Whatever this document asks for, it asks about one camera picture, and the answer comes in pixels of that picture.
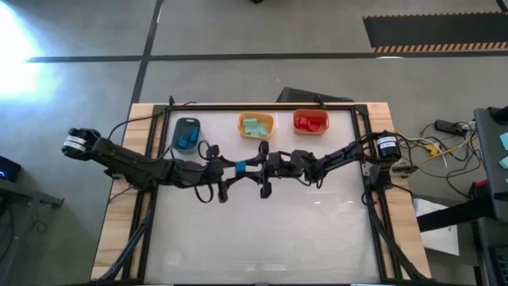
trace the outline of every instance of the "teal sticky note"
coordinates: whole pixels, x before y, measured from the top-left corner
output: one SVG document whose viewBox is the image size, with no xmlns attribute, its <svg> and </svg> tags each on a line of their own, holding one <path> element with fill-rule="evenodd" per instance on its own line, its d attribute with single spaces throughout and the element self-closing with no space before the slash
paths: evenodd
<svg viewBox="0 0 508 286">
<path fill-rule="evenodd" d="M 508 132 L 499 136 L 501 138 L 502 145 L 505 146 L 505 150 L 508 151 Z"/>
<path fill-rule="evenodd" d="M 508 168 L 508 157 L 502 159 L 499 163 L 503 168 Z"/>
<path fill-rule="evenodd" d="M 243 123 L 244 127 L 256 127 L 257 118 L 244 118 Z"/>
</svg>

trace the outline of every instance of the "sunlight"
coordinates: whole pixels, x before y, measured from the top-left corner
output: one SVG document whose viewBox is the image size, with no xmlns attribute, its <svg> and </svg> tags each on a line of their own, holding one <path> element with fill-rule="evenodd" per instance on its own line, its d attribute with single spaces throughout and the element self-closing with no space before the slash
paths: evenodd
<svg viewBox="0 0 508 286">
<path fill-rule="evenodd" d="M 25 64 L 35 56 L 28 33 L 21 20 L 5 3 L 0 2 L 0 100 L 18 99 L 21 93 L 37 89 L 38 64 Z"/>
</svg>

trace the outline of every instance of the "teal block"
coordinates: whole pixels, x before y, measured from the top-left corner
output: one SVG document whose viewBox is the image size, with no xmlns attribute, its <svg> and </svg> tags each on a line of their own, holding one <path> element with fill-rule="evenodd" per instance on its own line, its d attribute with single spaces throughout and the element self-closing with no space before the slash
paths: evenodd
<svg viewBox="0 0 508 286">
<path fill-rule="evenodd" d="M 508 168 L 508 157 L 502 159 L 499 163 L 503 168 Z"/>
<path fill-rule="evenodd" d="M 257 118 L 244 118 L 243 123 L 244 127 L 256 127 Z"/>
<path fill-rule="evenodd" d="M 257 126 L 244 127 L 244 132 L 247 134 L 251 133 L 252 131 L 257 131 Z"/>
<path fill-rule="evenodd" d="M 501 138 L 502 145 L 505 146 L 505 150 L 508 151 L 508 132 L 499 136 Z"/>
<path fill-rule="evenodd" d="M 260 132 L 260 136 L 267 136 L 268 135 L 268 131 L 266 130 L 266 128 L 264 128 L 263 124 L 259 124 L 257 126 L 257 130 Z"/>
</svg>

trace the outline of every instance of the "white tabletop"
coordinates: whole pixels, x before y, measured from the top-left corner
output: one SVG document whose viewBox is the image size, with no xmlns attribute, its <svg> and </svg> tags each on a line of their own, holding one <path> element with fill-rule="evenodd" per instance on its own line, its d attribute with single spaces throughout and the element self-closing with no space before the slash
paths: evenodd
<svg viewBox="0 0 508 286">
<path fill-rule="evenodd" d="M 294 134 L 292 111 L 264 113 L 275 118 L 275 132 L 268 139 L 271 152 L 303 149 L 322 157 L 355 140 L 349 111 L 330 110 L 329 130 L 316 137 Z M 240 136 L 239 114 L 173 112 L 167 143 L 179 118 L 197 118 L 200 140 L 219 145 L 221 155 L 229 160 L 254 157 L 260 142 Z M 205 164 L 197 154 L 175 155 Z M 224 179 L 233 176 L 233 168 L 225 170 Z M 271 183 L 269 199 L 261 199 L 260 186 L 244 179 L 229 189 L 227 203 L 216 196 L 208 204 L 200 203 L 192 188 L 160 186 L 145 282 L 379 282 L 368 212 L 360 202 L 364 186 L 359 163 L 329 173 L 319 190 L 293 179 Z M 208 198 L 207 187 L 199 191 Z"/>
</svg>

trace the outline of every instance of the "black floor stripe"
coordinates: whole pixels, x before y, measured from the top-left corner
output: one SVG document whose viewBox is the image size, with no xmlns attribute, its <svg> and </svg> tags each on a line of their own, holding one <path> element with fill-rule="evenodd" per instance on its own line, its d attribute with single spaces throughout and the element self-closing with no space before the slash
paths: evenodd
<svg viewBox="0 0 508 286">
<path fill-rule="evenodd" d="M 107 63 L 141 61 L 143 56 L 34 56 L 27 63 Z"/>
<path fill-rule="evenodd" d="M 364 17 L 375 52 L 503 49 L 508 14 L 501 12 Z"/>
<path fill-rule="evenodd" d="M 403 58 L 485 57 L 508 56 L 508 50 L 499 51 L 451 51 L 451 52 L 331 52 L 331 53 L 267 53 L 267 54 L 209 54 L 209 55 L 159 55 L 150 61 L 227 61 L 227 60 L 352 60 L 375 59 L 383 56 Z M 107 63 L 142 61 L 143 56 L 54 56 L 33 57 L 29 63 Z"/>
<path fill-rule="evenodd" d="M 498 3 L 499 9 L 501 9 L 502 12 L 504 12 L 504 13 L 508 12 L 508 8 L 506 8 L 505 2 L 503 2 L 502 0 L 495 0 L 495 1 L 496 1 L 496 3 Z"/>
<path fill-rule="evenodd" d="M 150 61 L 226 61 L 226 60 L 350 60 L 376 59 L 397 56 L 402 58 L 484 57 L 508 56 L 508 51 L 462 52 L 336 52 L 336 53 L 271 53 L 271 54 L 210 54 L 151 56 Z"/>
<path fill-rule="evenodd" d="M 134 83 L 133 96 L 130 99 L 131 106 L 140 101 L 144 77 L 146 76 L 146 71 L 148 69 L 148 62 L 150 61 L 153 42 L 156 38 L 157 25 L 159 23 L 160 11 L 162 10 L 163 3 L 164 0 L 157 0 L 156 8 L 153 10 L 152 23 L 150 24 L 150 30 L 148 31 L 148 37 L 146 39 L 146 44 L 144 45 L 143 58 L 140 63 L 140 69 L 137 73 L 136 82 Z"/>
</svg>

